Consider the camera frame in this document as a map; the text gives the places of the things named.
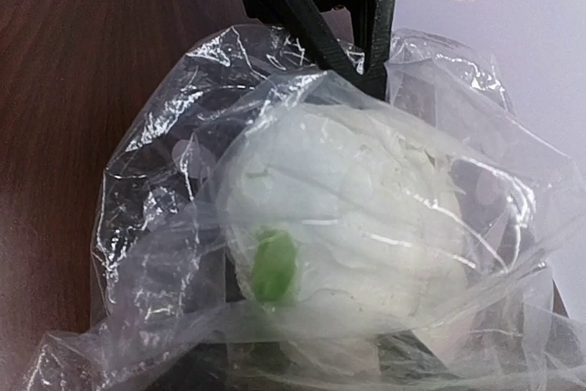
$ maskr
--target green leaf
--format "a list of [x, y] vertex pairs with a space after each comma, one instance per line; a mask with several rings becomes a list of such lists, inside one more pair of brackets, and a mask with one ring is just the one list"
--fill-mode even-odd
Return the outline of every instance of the green leaf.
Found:
[[259, 302], [282, 301], [295, 277], [297, 248], [287, 231], [265, 230], [257, 238], [253, 293]]

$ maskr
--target wooden table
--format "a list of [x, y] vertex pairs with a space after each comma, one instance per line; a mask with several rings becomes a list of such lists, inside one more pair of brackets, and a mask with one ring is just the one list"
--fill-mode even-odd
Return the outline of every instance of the wooden table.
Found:
[[190, 46], [245, 20], [240, 0], [0, 0], [0, 391], [45, 331], [89, 326], [95, 203], [126, 128]]

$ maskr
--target light purple background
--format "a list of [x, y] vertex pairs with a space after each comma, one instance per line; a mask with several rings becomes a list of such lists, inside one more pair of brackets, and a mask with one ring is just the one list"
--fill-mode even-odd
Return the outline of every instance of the light purple background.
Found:
[[[586, 171], [586, 0], [397, 0], [395, 27], [495, 56], [524, 125]], [[586, 321], [586, 247], [549, 262], [570, 316]]]

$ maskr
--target white vegetable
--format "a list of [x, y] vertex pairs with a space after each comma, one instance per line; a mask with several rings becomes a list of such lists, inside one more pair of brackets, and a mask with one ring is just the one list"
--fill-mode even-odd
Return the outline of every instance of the white vegetable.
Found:
[[[298, 249], [294, 304], [325, 310], [356, 333], [374, 334], [381, 316], [427, 317], [465, 290], [454, 257], [462, 253], [462, 237], [450, 177], [382, 112], [281, 106], [247, 131], [218, 202], [229, 217], [246, 219], [228, 218], [226, 228], [247, 297], [253, 296], [256, 236], [266, 228], [287, 231]], [[433, 337], [420, 336], [433, 345]], [[369, 341], [295, 342], [283, 349], [307, 368], [376, 375], [376, 346]]]

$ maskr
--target plastic bag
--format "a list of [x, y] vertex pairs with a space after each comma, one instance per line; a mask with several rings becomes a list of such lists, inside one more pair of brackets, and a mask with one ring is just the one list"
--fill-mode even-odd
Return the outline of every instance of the plastic bag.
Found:
[[583, 389], [542, 263], [583, 184], [469, 54], [397, 33], [388, 105], [279, 29], [198, 45], [104, 173], [103, 320], [15, 389]]

